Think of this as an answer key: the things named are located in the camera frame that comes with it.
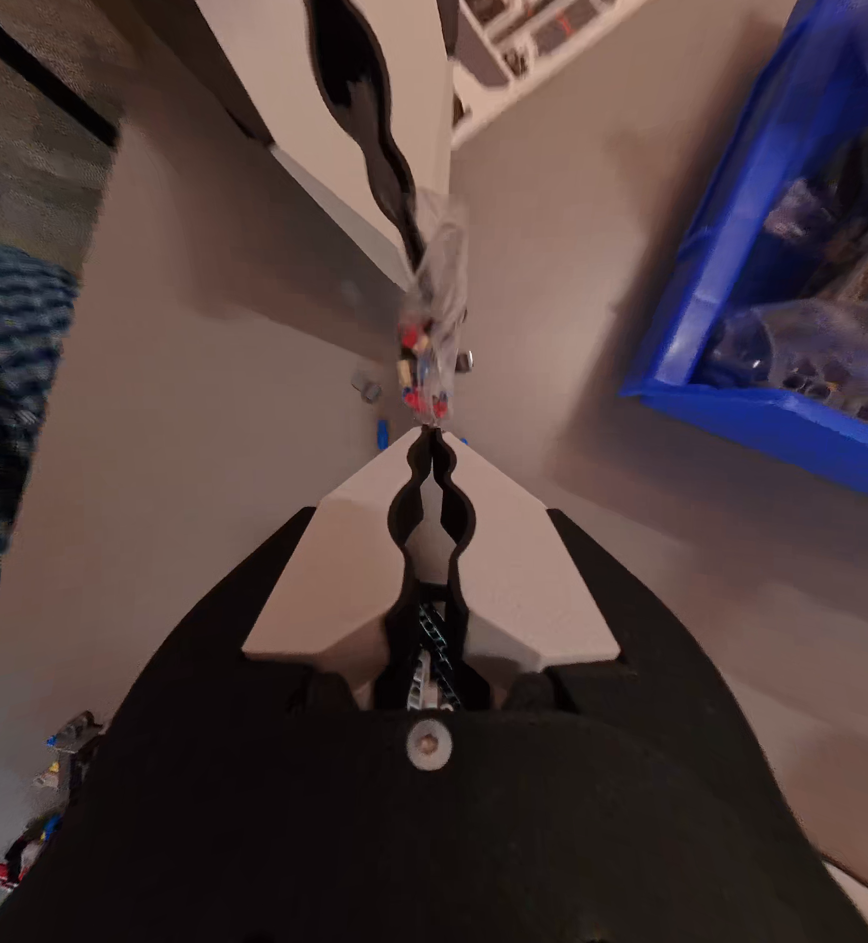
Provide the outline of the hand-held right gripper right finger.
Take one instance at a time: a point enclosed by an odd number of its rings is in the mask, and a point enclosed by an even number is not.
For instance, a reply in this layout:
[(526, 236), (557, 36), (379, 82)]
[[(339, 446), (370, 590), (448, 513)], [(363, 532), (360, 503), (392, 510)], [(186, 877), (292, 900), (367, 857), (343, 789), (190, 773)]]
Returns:
[(621, 646), (541, 500), (449, 432), (434, 435), (434, 479), (453, 542), (445, 619), (491, 706), (522, 675), (619, 662)]

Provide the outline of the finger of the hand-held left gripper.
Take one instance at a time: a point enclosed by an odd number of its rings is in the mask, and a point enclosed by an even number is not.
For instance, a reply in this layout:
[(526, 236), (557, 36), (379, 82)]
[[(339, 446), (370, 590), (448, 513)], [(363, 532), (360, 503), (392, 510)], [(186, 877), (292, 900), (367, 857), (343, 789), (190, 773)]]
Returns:
[[(434, 1), (356, 1), (384, 60), (391, 95), (391, 131), (418, 192), (449, 192), (452, 64)], [(360, 218), (347, 233), (372, 260), (406, 259), (395, 226), (371, 193), (366, 163), (349, 139), (346, 205)]]
[(412, 218), (409, 101), (424, 2), (198, 2), (280, 167), (398, 289), (423, 242)]

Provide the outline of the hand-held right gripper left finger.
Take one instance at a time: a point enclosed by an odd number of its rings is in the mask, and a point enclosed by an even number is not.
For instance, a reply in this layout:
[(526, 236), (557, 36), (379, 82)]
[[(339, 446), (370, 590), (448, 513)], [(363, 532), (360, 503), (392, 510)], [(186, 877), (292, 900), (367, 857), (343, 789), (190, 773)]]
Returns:
[(370, 705), (389, 660), (383, 620), (405, 569), (389, 511), (420, 436), (419, 427), (405, 433), (317, 504), (243, 644), (247, 658), (335, 672)]

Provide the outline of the clear bag of lego pieces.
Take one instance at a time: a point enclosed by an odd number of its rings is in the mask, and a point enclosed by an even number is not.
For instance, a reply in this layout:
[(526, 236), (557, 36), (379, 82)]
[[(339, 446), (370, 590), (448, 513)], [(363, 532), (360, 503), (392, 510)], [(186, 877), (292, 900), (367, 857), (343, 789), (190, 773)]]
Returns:
[(402, 403), (424, 425), (454, 411), (456, 357), (468, 317), (468, 225), (460, 202), (419, 190), (408, 204), (411, 280), (397, 324), (395, 363)]

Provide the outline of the partly built lego model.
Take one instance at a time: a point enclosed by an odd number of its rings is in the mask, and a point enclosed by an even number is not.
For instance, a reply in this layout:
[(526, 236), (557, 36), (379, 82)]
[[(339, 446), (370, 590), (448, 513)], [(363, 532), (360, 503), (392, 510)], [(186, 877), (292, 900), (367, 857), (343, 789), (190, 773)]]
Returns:
[(41, 812), (28, 821), (1, 857), (1, 889), (17, 888), (60, 831), (67, 810), (79, 800), (104, 730), (105, 726), (85, 711), (48, 738), (51, 761), (32, 781), (43, 799)]

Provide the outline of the pile of bagged lego parts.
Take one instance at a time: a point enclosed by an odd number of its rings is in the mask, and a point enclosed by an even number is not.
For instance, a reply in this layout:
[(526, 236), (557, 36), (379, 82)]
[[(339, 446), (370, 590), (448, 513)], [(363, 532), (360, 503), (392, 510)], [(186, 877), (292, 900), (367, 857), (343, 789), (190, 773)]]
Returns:
[(693, 381), (792, 392), (868, 425), (868, 124), (782, 188), (761, 234), (801, 271), (723, 314)]

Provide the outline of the blue plastic bin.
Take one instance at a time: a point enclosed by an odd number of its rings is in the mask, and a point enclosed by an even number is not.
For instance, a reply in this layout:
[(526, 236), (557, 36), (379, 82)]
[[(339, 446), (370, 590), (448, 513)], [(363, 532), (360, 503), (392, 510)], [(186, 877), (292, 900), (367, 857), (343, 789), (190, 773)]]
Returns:
[(792, 183), (868, 127), (868, 2), (797, 2), (676, 252), (620, 389), (655, 411), (868, 496), (868, 424), (788, 388), (724, 380), (730, 314), (798, 293), (814, 261), (765, 233)]

